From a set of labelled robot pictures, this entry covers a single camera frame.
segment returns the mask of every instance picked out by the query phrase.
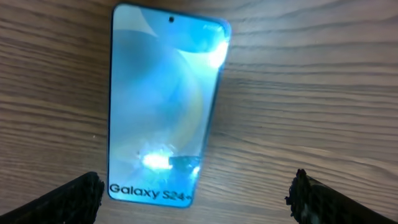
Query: phone corner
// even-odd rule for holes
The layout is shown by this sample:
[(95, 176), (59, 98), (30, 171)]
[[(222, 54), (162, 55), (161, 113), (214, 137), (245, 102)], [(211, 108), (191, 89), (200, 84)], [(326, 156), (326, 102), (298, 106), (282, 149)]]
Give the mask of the phone corner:
[(127, 3), (128, 3), (128, 2), (126, 2), (126, 1), (119, 1), (119, 2), (117, 2), (117, 3), (112, 7), (112, 11), (111, 11), (112, 17), (113, 17), (114, 12), (116, 11), (116, 9), (117, 9), (119, 6), (125, 5), (125, 4), (127, 4)]
[(218, 24), (223, 28), (225, 37), (231, 38), (232, 36), (232, 26), (226, 19), (217, 19)]
[(108, 194), (108, 196), (109, 196), (109, 198), (110, 198), (111, 200), (119, 200), (119, 199), (117, 199), (117, 198), (114, 198), (114, 197), (111, 195), (111, 192), (109, 192), (109, 187), (106, 189), (106, 194)]
[(193, 204), (193, 200), (191, 200), (187, 205), (177, 207), (179, 209), (189, 209)]

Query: phone screen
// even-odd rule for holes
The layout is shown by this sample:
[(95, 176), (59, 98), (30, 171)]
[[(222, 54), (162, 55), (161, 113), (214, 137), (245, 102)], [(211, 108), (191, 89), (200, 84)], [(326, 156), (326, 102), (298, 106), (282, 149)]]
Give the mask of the phone screen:
[(188, 207), (229, 26), (122, 3), (114, 8), (111, 32), (109, 196)]

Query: wooden surface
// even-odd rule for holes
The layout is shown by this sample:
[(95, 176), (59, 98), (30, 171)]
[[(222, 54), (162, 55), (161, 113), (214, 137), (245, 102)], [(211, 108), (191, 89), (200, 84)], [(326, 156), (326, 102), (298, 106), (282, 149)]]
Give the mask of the wooden surface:
[[(115, 0), (0, 0), (0, 213), (106, 175)], [(111, 201), (97, 223), (294, 223), (297, 168), (398, 219), (398, 1), (158, 0), (233, 41), (188, 210)]]

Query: blue screen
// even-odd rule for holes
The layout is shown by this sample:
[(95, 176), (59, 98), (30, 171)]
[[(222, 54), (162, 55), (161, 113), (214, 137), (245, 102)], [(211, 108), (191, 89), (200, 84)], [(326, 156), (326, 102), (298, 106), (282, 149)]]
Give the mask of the blue screen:
[(229, 26), (119, 4), (112, 27), (109, 196), (188, 207), (201, 169)]

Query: wood grain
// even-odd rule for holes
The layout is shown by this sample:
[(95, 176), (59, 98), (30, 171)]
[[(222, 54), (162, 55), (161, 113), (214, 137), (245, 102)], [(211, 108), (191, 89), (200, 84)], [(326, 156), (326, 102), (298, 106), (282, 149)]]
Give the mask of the wood grain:
[[(297, 168), (398, 220), (398, 1), (138, 1), (233, 26), (188, 210), (111, 201), (97, 223), (294, 223)], [(106, 175), (116, 0), (0, 0), (0, 213)]]

